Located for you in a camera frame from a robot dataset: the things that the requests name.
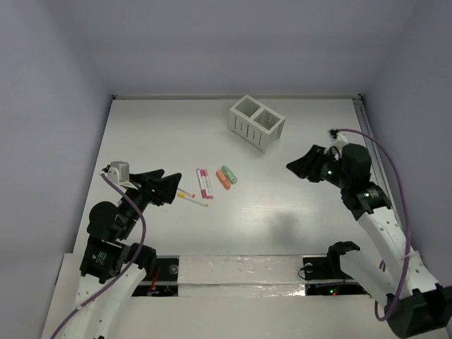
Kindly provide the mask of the yellow-capped white marker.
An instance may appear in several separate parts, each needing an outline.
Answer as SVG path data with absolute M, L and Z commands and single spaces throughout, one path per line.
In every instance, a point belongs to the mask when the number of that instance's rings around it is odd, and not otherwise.
M 199 205 L 199 206 L 203 206 L 203 207 L 206 207 L 206 208 L 209 206 L 209 203 L 205 203 L 203 201 L 199 201 L 199 200 L 193 198 L 192 196 L 188 196 L 188 195 L 184 194 L 183 192 L 178 192 L 177 196 L 179 198 L 184 199 L 184 200 L 190 201 L 191 203 L 195 203 L 196 205 Z

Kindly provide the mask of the orange highlighter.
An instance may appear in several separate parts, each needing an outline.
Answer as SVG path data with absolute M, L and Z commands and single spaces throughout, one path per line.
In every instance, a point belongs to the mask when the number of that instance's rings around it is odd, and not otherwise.
M 231 189 L 231 183 L 229 182 L 229 179 L 226 177 L 225 173 L 221 169 L 219 169 L 216 172 L 216 176 L 220 180 L 220 183 L 226 190 Z

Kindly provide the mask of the green highlighter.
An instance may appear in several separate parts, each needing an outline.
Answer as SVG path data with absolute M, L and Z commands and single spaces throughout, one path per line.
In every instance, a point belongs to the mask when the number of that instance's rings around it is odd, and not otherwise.
M 227 165 L 223 165 L 221 167 L 221 170 L 223 171 L 223 173 L 225 174 L 225 176 L 227 177 L 227 179 L 229 180 L 229 182 L 231 184 L 237 183 L 236 175 L 232 172 L 232 170 Z

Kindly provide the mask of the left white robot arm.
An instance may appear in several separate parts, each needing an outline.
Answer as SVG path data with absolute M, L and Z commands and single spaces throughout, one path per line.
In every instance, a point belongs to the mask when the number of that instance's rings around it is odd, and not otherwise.
M 163 169 L 132 174 L 126 162 L 111 163 L 100 176 L 121 198 L 89 212 L 76 305 L 63 338 L 108 338 L 138 284 L 156 271 L 156 250 L 144 244 L 145 209 L 171 204 L 182 179 Z

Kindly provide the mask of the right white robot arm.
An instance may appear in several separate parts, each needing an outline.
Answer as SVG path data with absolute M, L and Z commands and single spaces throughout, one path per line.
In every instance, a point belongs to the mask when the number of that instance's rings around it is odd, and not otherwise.
M 381 256 L 373 266 L 354 242 L 330 246 L 326 271 L 350 276 L 383 309 L 385 321 L 399 338 L 445 328 L 451 320 L 451 288 L 442 286 L 409 243 L 409 234 L 396 220 L 390 199 L 371 181 L 368 150 L 354 143 L 324 148 L 313 145 L 286 168 L 300 179 L 326 181 L 340 189 L 343 205 L 367 233 Z

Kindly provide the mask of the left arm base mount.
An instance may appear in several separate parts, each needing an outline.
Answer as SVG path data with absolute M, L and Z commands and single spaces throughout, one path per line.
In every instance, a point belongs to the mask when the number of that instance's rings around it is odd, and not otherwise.
M 158 257 L 155 269 L 134 290 L 133 297 L 177 297 L 179 257 Z

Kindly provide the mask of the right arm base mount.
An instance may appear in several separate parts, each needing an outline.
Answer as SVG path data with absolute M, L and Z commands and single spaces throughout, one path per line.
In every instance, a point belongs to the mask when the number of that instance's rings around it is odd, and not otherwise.
M 345 274 L 340 257 L 360 248 L 351 241 L 336 242 L 325 255 L 305 256 L 298 277 L 305 282 L 307 296 L 367 295 L 364 288 Z

